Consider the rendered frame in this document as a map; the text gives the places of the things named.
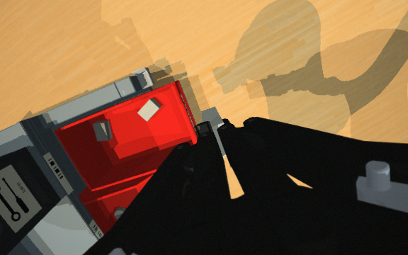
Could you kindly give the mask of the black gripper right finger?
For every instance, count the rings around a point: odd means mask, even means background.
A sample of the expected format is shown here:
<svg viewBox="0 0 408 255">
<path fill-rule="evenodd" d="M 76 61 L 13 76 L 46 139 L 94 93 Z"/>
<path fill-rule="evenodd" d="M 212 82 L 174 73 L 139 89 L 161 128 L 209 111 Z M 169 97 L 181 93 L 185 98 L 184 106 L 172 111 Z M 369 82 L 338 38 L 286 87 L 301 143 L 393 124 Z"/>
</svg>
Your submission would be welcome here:
<svg viewBox="0 0 408 255">
<path fill-rule="evenodd" d="M 215 106 L 208 110 L 243 192 L 251 191 L 285 255 L 339 253 L 334 216 L 289 175 L 408 213 L 408 143 L 357 140 L 260 117 L 235 127 Z"/>
</svg>

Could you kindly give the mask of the black tool case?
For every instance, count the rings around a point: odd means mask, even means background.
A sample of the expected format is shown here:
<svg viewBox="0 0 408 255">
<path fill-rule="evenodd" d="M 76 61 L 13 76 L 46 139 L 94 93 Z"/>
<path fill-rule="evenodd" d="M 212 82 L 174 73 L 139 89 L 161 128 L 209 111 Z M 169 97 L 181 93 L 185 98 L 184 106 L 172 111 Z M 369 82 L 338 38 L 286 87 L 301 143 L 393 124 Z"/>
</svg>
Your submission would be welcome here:
<svg viewBox="0 0 408 255">
<path fill-rule="evenodd" d="M 7 255 L 61 198 L 27 147 L 0 157 L 0 255 Z"/>
</svg>

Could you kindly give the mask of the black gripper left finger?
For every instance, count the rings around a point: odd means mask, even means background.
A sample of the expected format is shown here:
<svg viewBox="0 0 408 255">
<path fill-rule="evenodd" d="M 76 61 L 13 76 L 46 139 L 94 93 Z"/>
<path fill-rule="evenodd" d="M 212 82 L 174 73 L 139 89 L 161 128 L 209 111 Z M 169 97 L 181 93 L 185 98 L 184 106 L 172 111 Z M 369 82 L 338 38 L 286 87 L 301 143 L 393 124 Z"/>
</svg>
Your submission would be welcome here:
<svg viewBox="0 0 408 255">
<path fill-rule="evenodd" d="M 209 110 L 201 114 L 197 143 L 174 147 L 111 229 L 82 255 L 157 255 L 173 234 L 169 255 L 227 255 L 221 200 L 231 195 L 225 156 Z"/>
</svg>

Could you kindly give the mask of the grey metal block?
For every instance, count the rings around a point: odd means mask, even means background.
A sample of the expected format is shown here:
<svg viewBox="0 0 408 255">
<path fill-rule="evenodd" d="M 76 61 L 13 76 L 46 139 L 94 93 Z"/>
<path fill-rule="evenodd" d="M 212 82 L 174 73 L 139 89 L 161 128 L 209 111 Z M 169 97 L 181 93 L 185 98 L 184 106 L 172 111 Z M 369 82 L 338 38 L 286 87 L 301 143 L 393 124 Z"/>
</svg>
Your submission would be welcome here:
<svg viewBox="0 0 408 255">
<path fill-rule="evenodd" d="M 108 120 L 95 122 L 93 128 L 97 141 L 109 141 L 113 137 Z"/>
</svg>

